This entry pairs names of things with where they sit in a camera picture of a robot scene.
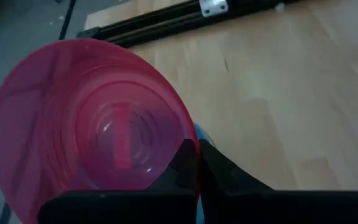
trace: pink plastic bowl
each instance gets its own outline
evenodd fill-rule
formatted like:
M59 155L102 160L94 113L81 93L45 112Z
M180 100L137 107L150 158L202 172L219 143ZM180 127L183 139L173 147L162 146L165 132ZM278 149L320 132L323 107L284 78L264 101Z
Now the pink plastic bowl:
M146 189L184 139L198 143L172 86L107 42L42 47L0 89L0 188L24 223L65 190Z

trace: gray floor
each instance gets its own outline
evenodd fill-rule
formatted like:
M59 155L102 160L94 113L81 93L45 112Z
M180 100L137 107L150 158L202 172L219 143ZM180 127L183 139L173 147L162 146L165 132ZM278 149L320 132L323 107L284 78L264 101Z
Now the gray floor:
M56 41L70 0L0 0L0 85L13 66L37 48ZM77 0L67 38L83 29L86 15L122 3ZM0 214L4 197L0 191ZM11 223L20 223L13 217Z

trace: light wood surface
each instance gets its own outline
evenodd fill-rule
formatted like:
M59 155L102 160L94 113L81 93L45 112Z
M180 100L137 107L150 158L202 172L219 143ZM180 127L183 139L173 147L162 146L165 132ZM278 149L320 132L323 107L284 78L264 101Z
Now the light wood surface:
M105 26L181 1L90 14ZM132 49L238 166L275 189L358 190L358 1L306 1Z

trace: wooden floor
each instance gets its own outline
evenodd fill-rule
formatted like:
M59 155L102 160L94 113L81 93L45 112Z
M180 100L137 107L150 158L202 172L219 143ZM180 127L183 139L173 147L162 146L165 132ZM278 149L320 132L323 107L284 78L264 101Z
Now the wooden floor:
M90 14L85 29L182 1L133 0ZM132 50L269 186L358 189L358 1L305 1Z

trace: silver metal plate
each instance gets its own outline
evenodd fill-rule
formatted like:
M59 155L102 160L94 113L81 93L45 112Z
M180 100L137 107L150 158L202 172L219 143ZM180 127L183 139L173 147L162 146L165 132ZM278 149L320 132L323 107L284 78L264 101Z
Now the silver metal plate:
M200 6L204 17L216 16L229 10L226 0L200 0Z

